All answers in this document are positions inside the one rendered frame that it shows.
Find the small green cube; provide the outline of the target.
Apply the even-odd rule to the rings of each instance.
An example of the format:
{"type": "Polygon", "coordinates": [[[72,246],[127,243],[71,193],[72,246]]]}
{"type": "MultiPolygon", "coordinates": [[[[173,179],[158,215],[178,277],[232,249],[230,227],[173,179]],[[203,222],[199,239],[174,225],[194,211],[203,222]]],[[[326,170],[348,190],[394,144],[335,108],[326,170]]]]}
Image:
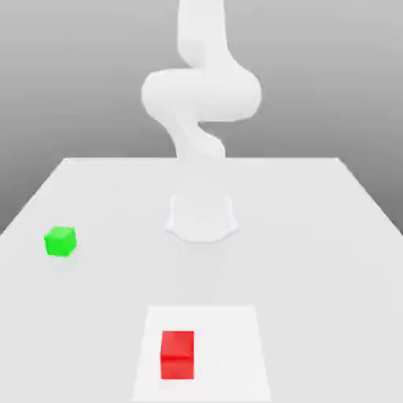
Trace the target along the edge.
{"type": "Polygon", "coordinates": [[[74,227],[56,226],[45,234],[46,252],[54,257],[68,257],[76,248],[76,231],[74,227]]]}

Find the small red cube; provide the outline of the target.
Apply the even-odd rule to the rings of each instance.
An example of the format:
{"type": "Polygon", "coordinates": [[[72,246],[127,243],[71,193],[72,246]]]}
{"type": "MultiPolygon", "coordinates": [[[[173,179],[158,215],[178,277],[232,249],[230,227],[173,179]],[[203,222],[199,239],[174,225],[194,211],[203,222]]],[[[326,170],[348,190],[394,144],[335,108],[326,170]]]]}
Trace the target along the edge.
{"type": "Polygon", "coordinates": [[[162,331],[160,371],[164,380],[194,378],[193,331],[162,331]]]}

